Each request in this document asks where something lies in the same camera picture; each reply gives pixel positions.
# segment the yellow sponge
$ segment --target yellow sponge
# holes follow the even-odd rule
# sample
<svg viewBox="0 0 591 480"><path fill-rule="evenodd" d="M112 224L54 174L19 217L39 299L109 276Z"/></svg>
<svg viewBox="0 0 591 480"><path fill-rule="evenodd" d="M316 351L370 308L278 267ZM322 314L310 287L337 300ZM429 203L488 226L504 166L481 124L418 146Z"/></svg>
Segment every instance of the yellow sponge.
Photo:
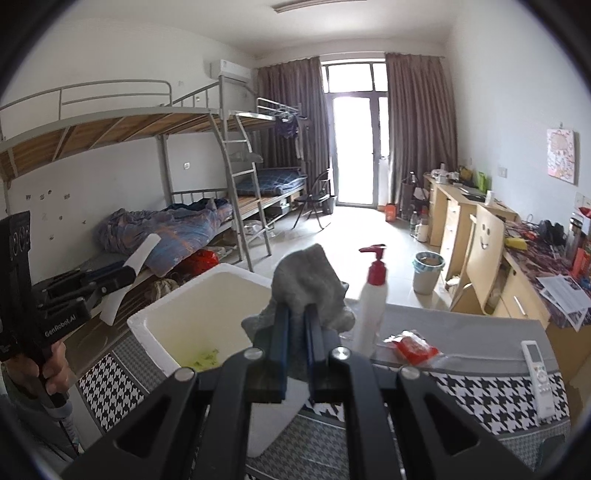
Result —
<svg viewBox="0 0 591 480"><path fill-rule="evenodd" d="M505 246L509 248L516 248L517 250L527 250L527 242L523 238L505 238Z"/></svg>

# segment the wall outlet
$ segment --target wall outlet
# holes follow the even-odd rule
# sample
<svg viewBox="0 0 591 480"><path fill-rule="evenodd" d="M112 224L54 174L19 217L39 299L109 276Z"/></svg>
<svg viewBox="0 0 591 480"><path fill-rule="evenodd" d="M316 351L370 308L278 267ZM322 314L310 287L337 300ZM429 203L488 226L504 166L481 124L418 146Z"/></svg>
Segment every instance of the wall outlet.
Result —
<svg viewBox="0 0 591 480"><path fill-rule="evenodd" d="M574 207L577 208L581 208L583 206L583 202L584 202L585 197L583 196L582 193L577 192L576 195L574 196Z"/></svg>

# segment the rumpled blanket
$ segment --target rumpled blanket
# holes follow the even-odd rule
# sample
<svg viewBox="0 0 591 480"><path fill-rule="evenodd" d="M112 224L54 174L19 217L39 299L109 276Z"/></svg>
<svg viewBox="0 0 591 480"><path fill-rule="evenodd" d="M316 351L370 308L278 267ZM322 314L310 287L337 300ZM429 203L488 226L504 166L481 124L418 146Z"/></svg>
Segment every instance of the rumpled blanket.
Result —
<svg viewBox="0 0 591 480"><path fill-rule="evenodd" d="M95 231L98 243L108 252L131 255L151 233L162 239L145 265L158 277L165 276L185 258L205 247L232 214L230 203L218 209L213 199L204 209L177 208L162 212L119 209Z"/></svg>

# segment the human hand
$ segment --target human hand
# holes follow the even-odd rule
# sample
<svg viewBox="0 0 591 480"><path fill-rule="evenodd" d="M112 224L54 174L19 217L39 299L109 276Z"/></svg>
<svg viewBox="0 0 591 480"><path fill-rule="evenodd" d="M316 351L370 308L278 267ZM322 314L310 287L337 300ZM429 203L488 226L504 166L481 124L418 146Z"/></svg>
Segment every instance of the human hand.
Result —
<svg viewBox="0 0 591 480"><path fill-rule="evenodd" d="M49 395L66 393L74 383L75 376L66 359L66 345L61 340L51 346L51 358L45 362L41 373L47 379L45 388ZM39 376L38 365L29 357L19 353L6 360L7 373L15 385L27 390L31 396L37 396L35 379Z"/></svg>

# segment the houndstooth tablecloth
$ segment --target houndstooth tablecloth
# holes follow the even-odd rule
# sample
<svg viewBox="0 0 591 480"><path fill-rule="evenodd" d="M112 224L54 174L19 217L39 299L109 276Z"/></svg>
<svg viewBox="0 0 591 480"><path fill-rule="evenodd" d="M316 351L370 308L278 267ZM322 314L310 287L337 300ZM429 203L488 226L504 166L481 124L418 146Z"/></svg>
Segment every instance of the houndstooth tablecloth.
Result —
<svg viewBox="0 0 591 480"><path fill-rule="evenodd" d="M394 367L378 365L382 368ZM529 377L428 372L439 387L474 415L481 425L530 468L540 443L567 435L569 409L559 372L550 372L556 416L537 418ZM141 345L126 335L79 381L79 391L102 432L108 431L162 380ZM347 479L349 477L343 407L307 402L275 442L246 463L249 479Z"/></svg>

